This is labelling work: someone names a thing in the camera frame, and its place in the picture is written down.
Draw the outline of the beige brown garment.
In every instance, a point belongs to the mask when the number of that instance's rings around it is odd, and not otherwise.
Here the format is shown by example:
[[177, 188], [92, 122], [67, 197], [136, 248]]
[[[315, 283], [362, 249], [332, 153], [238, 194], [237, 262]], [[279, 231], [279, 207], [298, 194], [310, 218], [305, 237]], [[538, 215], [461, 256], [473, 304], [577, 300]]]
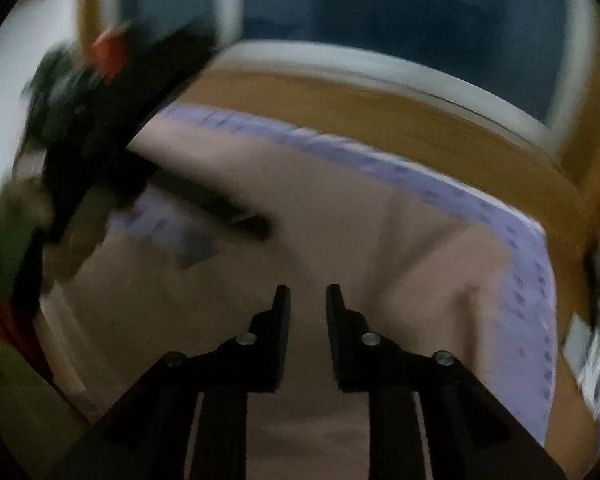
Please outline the beige brown garment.
[[44, 299], [44, 318], [100, 415], [159, 356], [198, 354], [240, 332], [278, 285], [291, 291], [284, 379], [248, 415], [253, 479], [364, 479], [368, 416], [332, 378], [325, 292], [401, 347], [448, 350], [491, 377], [498, 290], [512, 253], [478, 221], [285, 143], [173, 119], [134, 148], [202, 177], [275, 221], [263, 243], [216, 233], [190, 268], [110, 232], [80, 272]]

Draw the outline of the purple polka dot bedsheet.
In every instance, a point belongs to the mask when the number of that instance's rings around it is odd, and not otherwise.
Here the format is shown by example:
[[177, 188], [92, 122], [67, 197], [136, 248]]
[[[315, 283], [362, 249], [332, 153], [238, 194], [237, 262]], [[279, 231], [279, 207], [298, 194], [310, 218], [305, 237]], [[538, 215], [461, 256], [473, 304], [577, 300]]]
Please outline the purple polka dot bedsheet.
[[220, 108], [169, 107], [136, 151], [177, 172], [206, 170], [272, 218], [265, 242], [232, 242], [148, 188], [110, 224], [178, 258], [183, 282], [254, 292], [290, 281], [305, 321], [322, 288], [336, 283], [403, 348], [453, 352], [545, 439], [556, 299], [538, 222], [399, 155]]

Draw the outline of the red box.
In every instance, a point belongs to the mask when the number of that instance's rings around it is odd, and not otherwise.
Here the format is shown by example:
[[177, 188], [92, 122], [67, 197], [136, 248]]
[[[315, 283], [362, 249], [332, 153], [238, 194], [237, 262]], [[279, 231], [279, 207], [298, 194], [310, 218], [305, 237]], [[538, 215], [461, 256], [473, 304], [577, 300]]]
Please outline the red box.
[[117, 77], [126, 64], [126, 31], [124, 25], [105, 29], [92, 44], [93, 66], [106, 81]]

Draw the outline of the wooden window frame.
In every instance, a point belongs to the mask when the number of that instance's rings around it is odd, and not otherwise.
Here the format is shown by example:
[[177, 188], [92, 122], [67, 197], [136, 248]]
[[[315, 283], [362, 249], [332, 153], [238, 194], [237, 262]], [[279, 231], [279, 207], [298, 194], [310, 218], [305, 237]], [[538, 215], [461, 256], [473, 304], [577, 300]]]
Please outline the wooden window frame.
[[458, 78], [358, 49], [241, 41], [178, 98], [333, 133], [511, 204], [579, 259], [600, 218], [600, 5], [569, 0], [562, 81], [539, 120]]

